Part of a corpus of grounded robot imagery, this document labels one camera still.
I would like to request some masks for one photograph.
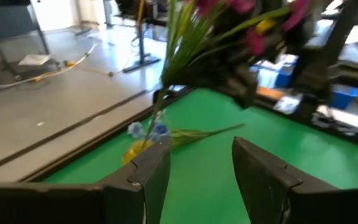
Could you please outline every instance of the desk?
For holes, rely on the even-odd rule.
[[[161,223],[249,223],[232,166],[234,136],[242,136],[336,187],[358,188],[358,146],[275,113],[258,107],[240,110],[225,96],[195,90],[168,106],[165,119],[173,128],[246,126],[172,152]],[[132,141],[122,133],[44,181],[94,183],[121,166],[122,155]]]

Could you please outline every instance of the flower stem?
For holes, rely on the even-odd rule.
[[[161,106],[162,106],[162,100],[163,100],[165,94],[167,93],[167,91],[168,91],[168,89],[163,87],[158,93],[157,102],[154,104],[152,122],[150,123],[149,129],[147,130],[146,138],[144,139],[142,149],[144,149],[144,147],[146,146],[146,142],[150,138],[150,134],[152,133],[152,130],[154,128],[155,120],[157,119],[157,114],[160,111]]]
[[[233,130],[233,129],[241,128],[241,127],[244,127],[244,126],[245,126],[245,124],[237,124],[237,125],[234,125],[234,126],[231,126],[231,127],[219,129],[219,130],[216,130],[216,131],[211,131],[210,133],[208,133],[208,136],[212,136],[212,135],[219,134],[219,133],[222,133],[222,132],[225,132],[225,131],[230,131],[230,130]]]

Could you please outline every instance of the yellow flower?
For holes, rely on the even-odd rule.
[[[141,152],[143,152],[145,149],[150,147],[153,143],[151,141],[147,141],[145,146],[143,147],[144,140],[138,140],[132,143],[129,150],[124,154],[124,157],[122,158],[122,164],[127,164],[129,161],[131,161],[133,158],[135,158],[137,155],[139,155]]]

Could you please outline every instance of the blue flower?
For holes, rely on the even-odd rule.
[[[144,137],[143,125],[140,122],[133,122],[128,126],[128,134],[132,135],[133,138]]]
[[[169,134],[171,131],[169,130],[168,126],[165,125],[161,121],[156,121],[153,128],[153,133],[158,134],[159,136],[163,134]]]
[[[156,142],[160,139],[160,136],[157,133],[151,133],[150,134],[150,141],[151,142]]]

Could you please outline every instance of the pink flower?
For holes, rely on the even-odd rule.
[[[239,14],[247,13],[255,6],[255,0],[228,0],[228,3]]]
[[[290,3],[292,15],[285,21],[283,28],[288,31],[296,26],[306,15],[309,8],[310,0],[295,0]]]
[[[196,1],[196,7],[198,8],[198,14],[201,16],[207,15],[209,10],[217,3],[219,0],[194,0]]]
[[[265,51],[264,38],[256,33],[255,27],[247,29],[245,39],[246,44],[254,55],[260,55]]]

